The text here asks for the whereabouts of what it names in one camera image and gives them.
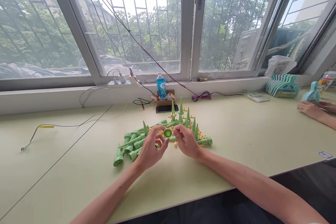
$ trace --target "yellow tag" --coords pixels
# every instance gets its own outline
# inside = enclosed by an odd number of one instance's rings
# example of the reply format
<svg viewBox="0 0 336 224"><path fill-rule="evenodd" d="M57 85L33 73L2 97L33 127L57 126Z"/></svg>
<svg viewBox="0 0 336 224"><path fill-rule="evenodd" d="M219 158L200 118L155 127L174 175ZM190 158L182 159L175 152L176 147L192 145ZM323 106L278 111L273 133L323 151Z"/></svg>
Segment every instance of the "yellow tag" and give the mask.
<svg viewBox="0 0 336 224"><path fill-rule="evenodd" d="M39 128L54 128L53 125L42 125Z"/></svg>

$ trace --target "bottle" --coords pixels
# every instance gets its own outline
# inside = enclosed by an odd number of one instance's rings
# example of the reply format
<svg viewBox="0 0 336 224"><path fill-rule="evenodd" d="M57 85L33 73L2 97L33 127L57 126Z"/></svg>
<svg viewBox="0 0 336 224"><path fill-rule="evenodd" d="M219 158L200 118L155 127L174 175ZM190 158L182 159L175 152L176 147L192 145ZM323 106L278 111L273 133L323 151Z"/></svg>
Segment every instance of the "bottle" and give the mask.
<svg viewBox="0 0 336 224"><path fill-rule="evenodd" d="M318 92L323 94L326 91L326 89L332 84L334 79L336 79L335 71L325 72L322 78L318 82L318 87L317 87Z"/></svg>
<svg viewBox="0 0 336 224"><path fill-rule="evenodd" d="M160 100L167 100L166 81L162 77L162 73L160 73L160 72L157 73L156 85L157 85L157 90L159 91L159 99Z"/></svg>

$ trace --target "table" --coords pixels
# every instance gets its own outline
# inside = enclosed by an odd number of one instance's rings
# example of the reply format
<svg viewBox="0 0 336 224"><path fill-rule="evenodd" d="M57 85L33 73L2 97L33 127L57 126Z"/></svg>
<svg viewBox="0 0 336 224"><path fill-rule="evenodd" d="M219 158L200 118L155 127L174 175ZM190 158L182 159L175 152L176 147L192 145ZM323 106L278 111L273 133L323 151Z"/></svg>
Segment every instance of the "table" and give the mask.
<svg viewBox="0 0 336 224"><path fill-rule="evenodd" d="M266 176L324 161L318 154L336 156L336 131L296 111L298 99L271 98L255 103L243 96L215 96L211 101L184 99L203 134L211 136L209 150L247 165ZM115 105L108 112L121 111ZM113 167L123 135L153 125L168 113L155 105L128 105L124 113L104 115L26 194L0 224L68 223L111 185L130 165ZM165 155L127 191L109 223L169 208L233 189L204 165L184 156L170 143Z"/></svg>
<svg viewBox="0 0 336 224"><path fill-rule="evenodd" d="M75 125L110 106L60 110L0 117L0 219L48 172L102 115L80 127L40 128L40 124Z"/></svg>

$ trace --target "forearm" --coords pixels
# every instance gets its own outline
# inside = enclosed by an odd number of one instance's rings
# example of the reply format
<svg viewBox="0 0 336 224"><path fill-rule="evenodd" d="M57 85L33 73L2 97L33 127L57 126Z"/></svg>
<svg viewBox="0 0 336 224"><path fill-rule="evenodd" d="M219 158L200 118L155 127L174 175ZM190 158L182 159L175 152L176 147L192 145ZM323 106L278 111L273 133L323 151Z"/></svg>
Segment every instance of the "forearm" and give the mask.
<svg viewBox="0 0 336 224"><path fill-rule="evenodd" d="M324 116L319 118L318 121L336 130L336 117L333 117L326 113Z"/></svg>
<svg viewBox="0 0 336 224"><path fill-rule="evenodd" d="M82 210L70 224L103 224L133 182L142 174L137 163L131 166L101 195Z"/></svg>
<svg viewBox="0 0 336 224"><path fill-rule="evenodd" d="M198 160L284 223L327 223L295 193L247 166L217 156L205 149L201 150Z"/></svg>

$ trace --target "hand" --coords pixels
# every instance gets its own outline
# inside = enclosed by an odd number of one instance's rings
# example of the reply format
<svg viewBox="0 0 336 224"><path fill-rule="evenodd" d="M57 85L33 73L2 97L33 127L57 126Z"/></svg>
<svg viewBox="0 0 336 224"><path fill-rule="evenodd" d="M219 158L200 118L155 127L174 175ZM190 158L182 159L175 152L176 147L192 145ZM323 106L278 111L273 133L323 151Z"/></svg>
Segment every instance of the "hand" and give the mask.
<svg viewBox="0 0 336 224"><path fill-rule="evenodd" d="M134 162L139 166L142 172L155 165L162 158L165 150L167 149L169 139L165 141L161 134L157 134L157 131L165 129L166 127L163 125L155 125L145 138L140 154ZM158 150L154 146L157 142L156 139L160 139L162 141L162 146Z"/></svg>
<svg viewBox="0 0 336 224"><path fill-rule="evenodd" d="M174 127L173 132L176 136L178 147L183 154L197 159L201 154L202 148L196 142L193 131L187 129L182 124L178 124Z"/></svg>
<svg viewBox="0 0 336 224"><path fill-rule="evenodd" d="M308 101L300 101L297 105L297 109L318 121L326 115L317 105Z"/></svg>
<svg viewBox="0 0 336 224"><path fill-rule="evenodd" d="M318 105L320 108L327 110L331 113L336 114L336 105L334 103L328 102L328 101L320 101L320 104Z"/></svg>

